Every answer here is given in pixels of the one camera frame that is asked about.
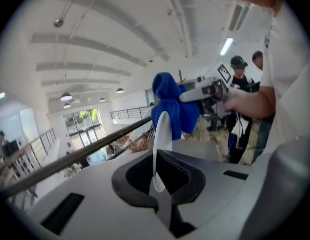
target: ceiling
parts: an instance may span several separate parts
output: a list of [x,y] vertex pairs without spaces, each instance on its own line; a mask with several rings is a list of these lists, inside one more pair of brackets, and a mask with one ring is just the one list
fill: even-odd
[[[193,79],[220,61],[228,36],[235,53],[259,47],[269,13],[251,8],[238,31],[229,31],[235,2],[227,0],[32,0],[24,36],[33,71],[51,104],[63,92],[84,104],[149,89],[158,72]],[[64,24],[53,22],[64,15]]]

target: black pants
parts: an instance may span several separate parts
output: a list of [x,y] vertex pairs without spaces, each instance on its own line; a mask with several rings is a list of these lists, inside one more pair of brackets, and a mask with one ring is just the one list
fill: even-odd
[[233,127],[228,128],[228,132],[229,132],[228,146],[231,144],[231,148],[229,150],[229,155],[230,155],[229,162],[231,164],[237,164],[240,161],[241,157],[243,156],[245,149],[247,147],[247,144],[248,144],[251,124],[252,124],[252,120],[249,121],[245,134],[239,138],[238,149],[236,148],[237,136],[234,134],[231,134]]

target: railing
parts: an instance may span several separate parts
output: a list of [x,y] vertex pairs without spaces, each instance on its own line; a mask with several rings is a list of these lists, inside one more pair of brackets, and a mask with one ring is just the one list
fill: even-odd
[[131,109],[124,109],[110,112],[111,119],[138,119],[143,118],[148,110],[148,106]]
[[[10,183],[25,179],[39,170],[43,166],[44,160],[55,140],[54,130],[50,129],[8,157],[7,161],[0,166],[0,188],[5,188]],[[27,196],[30,197],[30,203],[37,197],[35,186],[29,186],[29,188],[23,190],[24,192],[21,193],[23,195],[21,197],[22,209]]]
[[[93,154],[94,152],[100,150],[101,148],[105,147],[106,145],[116,141],[117,139],[121,138],[122,136],[132,132],[133,130],[137,129],[138,127],[144,125],[145,123],[149,122],[151,120],[151,117],[145,117],[125,128],[122,128],[86,147],[83,147],[80,150],[77,150],[67,156],[64,156],[60,159],[58,159],[55,162],[52,162],[44,167],[39,168],[38,170],[32,172],[30,175],[28,175],[26,178],[20,179],[18,182],[8,185],[8,186],[3,186],[0,188],[1,194],[3,198],[9,198],[11,196],[14,196],[18,194],[21,191],[26,191],[33,185],[41,182],[42,180],[50,177],[51,175],[54,175],[55,173],[73,165],[74,163],[79,162],[81,159],[86,158],[87,156]],[[153,135],[153,130],[151,129],[144,133],[148,137]],[[20,153],[21,150],[16,152],[11,159],[9,159],[10,165],[16,161],[21,156]],[[110,159],[114,159],[117,157],[119,154],[113,155]],[[0,178],[2,177],[4,173],[5,168],[2,168],[0,170]]]

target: sleeve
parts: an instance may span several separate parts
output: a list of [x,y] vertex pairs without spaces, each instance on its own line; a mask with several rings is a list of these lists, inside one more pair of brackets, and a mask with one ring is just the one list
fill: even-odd
[[260,86],[261,87],[274,87],[271,80],[269,57],[268,57],[268,43],[269,34],[265,37],[264,41],[264,52],[263,52],[263,75],[261,77]]

